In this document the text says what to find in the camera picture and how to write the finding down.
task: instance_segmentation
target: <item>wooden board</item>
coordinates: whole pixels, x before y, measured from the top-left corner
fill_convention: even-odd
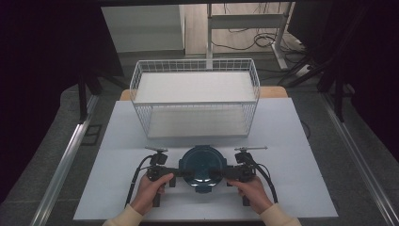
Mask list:
[[[261,87],[260,98],[287,98],[288,94],[283,87]],[[126,89],[120,96],[120,101],[130,101],[130,90]]]

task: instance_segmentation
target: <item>hand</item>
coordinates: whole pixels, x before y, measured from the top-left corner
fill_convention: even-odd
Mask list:
[[[273,203],[269,200],[264,192],[263,184],[258,176],[255,176],[251,181],[241,183],[236,180],[226,179],[227,182],[238,188],[238,194],[243,197],[247,196],[250,207],[257,213],[261,214],[268,209]]]
[[[130,203],[132,208],[140,215],[144,216],[152,209],[152,200],[156,193],[165,193],[165,183],[173,178],[173,173],[167,174],[159,178],[157,181],[150,181],[147,175],[141,177],[140,185],[135,199]]]

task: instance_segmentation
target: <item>wire basket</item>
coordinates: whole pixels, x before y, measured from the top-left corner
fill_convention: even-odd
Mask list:
[[[130,85],[148,138],[246,137],[259,95],[252,59],[140,60]]]

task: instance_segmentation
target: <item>gray floor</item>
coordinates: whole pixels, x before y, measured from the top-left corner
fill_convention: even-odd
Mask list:
[[[129,83],[134,66],[139,59],[183,57],[187,56],[179,51],[120,55],[126,77],[119,78],[119,80]],[[272,53],[246,53],[245,55],[215,57],[251,57],[254,58],[258,69],[273,71],[279,69]],[[283,73],[259,71],[262,86],[276,85],[282,75]],[[385,225],[384,218],[323,106],[320,93],[317,92],[315,87],[317,81],[318,77],[314,77],[295,88],[287,89],[287,91],[295,103],[299,118],[308,124],[311,129],[309,143],[339,217],[330,219],[302,218],[300,221],[303,225]],[[99,136],[97,138],[85,136],[47,225],[101,225],[101,222],[76,222],[72,220],[95,161],[113,106],[122,92],[119,87],[104,79],[101,79],[101,83],[104,91],[100,95],[94,118],[91,120],[91,127],[88,129],[89,133],[98,131]],[[79,118],[76,87],[65,90],[60,101],[61,107],[46,138],[18,183],[0,206],[0,225],[2,226],[28,225],[31,222],[56,166],[68,145]],[[366,161],[387,192],[395,209],[399,209],[399,181],[393,179],[399,175],[398,163],[361,120],[361,117],[350,104],[350,98],[344,100],[343,113],[345,124],[358,143]]]

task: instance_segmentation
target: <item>white table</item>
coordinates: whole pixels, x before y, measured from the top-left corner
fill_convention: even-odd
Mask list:
[[[145,146],[169,148],[166,166],[177,168],[184,153],[200,144],[218,149],[230,165],[236,164],[234,147],[266,145],[267,150],[251,154],[255,161],[270,170],[279,204],[289,215],[298,218],[338,216],[292,100],[274,98],[260,99],[248,137],[163,140],[147,140],[132,103],[116,102],[74,219],[107,219],[122,211],[138,163],[153,153],[145,150]],[[263,181],[263,184],[271,198],[267,183]],[[241,202],[236,188],[227,187],[224,181],[211,193],[198,194],[194,187],[178,178],[176,187],[167,186],[161,206],[153,208],[145,220],[258,220],[250,207]]]

